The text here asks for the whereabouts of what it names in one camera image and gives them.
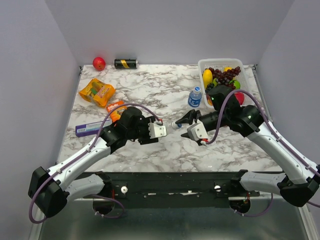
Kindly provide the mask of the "blue label plastic bottle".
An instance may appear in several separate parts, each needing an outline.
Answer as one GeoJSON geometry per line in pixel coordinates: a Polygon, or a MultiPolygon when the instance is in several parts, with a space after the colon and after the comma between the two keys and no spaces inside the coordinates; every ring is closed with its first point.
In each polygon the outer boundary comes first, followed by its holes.
{"type": "Polygon", "coordinates": [[[197,108],[200,106],[202,100],[202,92],[195,94],[193,90],[189,93],[187,103],[192,108],[197,108]]]}

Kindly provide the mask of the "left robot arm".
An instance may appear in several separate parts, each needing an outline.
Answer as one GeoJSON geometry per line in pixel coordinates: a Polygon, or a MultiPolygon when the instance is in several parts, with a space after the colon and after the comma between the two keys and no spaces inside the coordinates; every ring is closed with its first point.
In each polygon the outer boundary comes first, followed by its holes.
{"type": "Polygon", "coordinates": [[[58,214],[68,202],[87,196],[123,208],[114,196],[111,179],[104,173],[93,173],[85,178],[79,176],[96,162],[124,147],[127,141],[137,140],[145,145],[156,143],[165,135],[163,121],[155,114],[145,117],[138,104],[128,105],[119,120],[102,126],[96,137],[70,158],[48,169],[38,167],[33,171],[28,190],[31,199],[29,219],[40,223],[33,218],[34,206],[47,219],[58,214]]]}

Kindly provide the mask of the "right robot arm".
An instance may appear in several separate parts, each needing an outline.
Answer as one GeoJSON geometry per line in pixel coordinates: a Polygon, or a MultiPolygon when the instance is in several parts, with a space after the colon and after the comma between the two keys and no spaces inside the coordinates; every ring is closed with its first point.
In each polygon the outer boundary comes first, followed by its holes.
{"type": "Polygon", "coordinates": [[[239,171],[230,183],[230,191],[241,196],[245,192],[267,192],[281,196],[295,207],[302,207],[314,196],[320,186],[320,166],[295,149],[267,119],[258,101],[240,106],[236,90],[219,85],[212,88],[214,112],[202,115],[190,110],[177,124],[189,124],[182,137],[199,146],[212,144],[220,127],[229,127],[263,149],[282,169],[282,173],[239,171]]]}

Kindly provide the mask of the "blue white bottle cap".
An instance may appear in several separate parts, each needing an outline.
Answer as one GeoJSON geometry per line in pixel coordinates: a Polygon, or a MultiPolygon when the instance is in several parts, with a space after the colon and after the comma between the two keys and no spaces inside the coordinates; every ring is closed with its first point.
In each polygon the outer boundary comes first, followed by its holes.
{"type": "Polygon", "coordinates": [[[193,89],[193,92],[194,92],[195,94],[198,94],[198,93],[201,92],[201,88],[200,88],[199,86],[196,86],[196,87],[193,89]]]}

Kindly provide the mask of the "clear plastic bottle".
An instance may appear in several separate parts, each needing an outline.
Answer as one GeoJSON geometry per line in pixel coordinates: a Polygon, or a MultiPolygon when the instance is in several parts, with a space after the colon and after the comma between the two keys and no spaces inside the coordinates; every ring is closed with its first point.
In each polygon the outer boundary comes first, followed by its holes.
{"type": "Polygon", "coordinates": [[[176,129],[176,124],[174,122],[167,122],[165,124],[166,128],[167,129],[170,129],[170,130],[175,130],[176,129]]]}

